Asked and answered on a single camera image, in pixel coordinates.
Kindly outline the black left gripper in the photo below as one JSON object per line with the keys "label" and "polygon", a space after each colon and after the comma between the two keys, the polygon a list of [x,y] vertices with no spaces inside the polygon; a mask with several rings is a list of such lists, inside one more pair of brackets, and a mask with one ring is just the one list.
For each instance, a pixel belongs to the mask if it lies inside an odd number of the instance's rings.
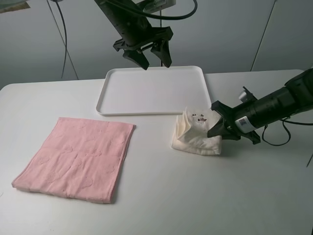
{"label": "black left gripper", "polygon": [[151,48],[151,52],[156,55],[162,64],[169,68],[172,59],[169,51],[169,41],[173,37],[170,27],[152,27],[150,24],[146,28],[138,25],[114,24],[122,39],[113,44],[116,51],[124,50],[123,58],[130,60],[147,70],[149,61],[142,52]]}

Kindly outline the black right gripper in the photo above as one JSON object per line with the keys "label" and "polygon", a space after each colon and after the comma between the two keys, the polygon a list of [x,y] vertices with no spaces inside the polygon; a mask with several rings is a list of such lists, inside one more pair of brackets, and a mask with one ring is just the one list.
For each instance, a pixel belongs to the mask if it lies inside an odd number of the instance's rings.
{"label": "black right gripper", "polygon": [[237,126],[232,108],[224,105],[220,101],[212,104],[211,110],[217,112],[221,118],[219,121],[207,131],[207,137],[222,136],[223,140],[238,141],[241,137],[245,137],[252,141],[253,144],[260,143],[260,136],[253,129],[251,132],[244,133]]}

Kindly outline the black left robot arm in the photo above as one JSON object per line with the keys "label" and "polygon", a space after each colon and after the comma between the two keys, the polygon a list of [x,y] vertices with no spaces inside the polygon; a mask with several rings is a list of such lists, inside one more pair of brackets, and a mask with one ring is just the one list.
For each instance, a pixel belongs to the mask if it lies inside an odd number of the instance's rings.
{"label": "black left robot arm", "polygon": [[153,27],[145,16],[121,9],[112,0],[97,0],[96,4],[122,37],[113,47],[116,51],[122,49],[125,59],[147,70],[150,64],[143,51],[150,49],[165,67],[171,66],[169,41],[173,32],[170,27]]}

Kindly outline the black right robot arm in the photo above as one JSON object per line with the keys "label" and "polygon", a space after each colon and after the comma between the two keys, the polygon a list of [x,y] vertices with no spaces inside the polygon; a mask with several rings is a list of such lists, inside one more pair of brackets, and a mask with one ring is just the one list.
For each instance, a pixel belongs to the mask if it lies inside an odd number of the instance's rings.
{"label": "black right robot arm", "polygon": [[289,80],[284,87],[257,99],[247,88],[239,96],[240,105],[231,108],[220,101],[211,109],[221,115],[219,121],[207,131],[207,137],[221,136],[224,140],[247,138],[253,144],[264,140],[256,129],[267,129],[276,121],[283,124],[298,113],[313,108],[313,70],[308,69]]}

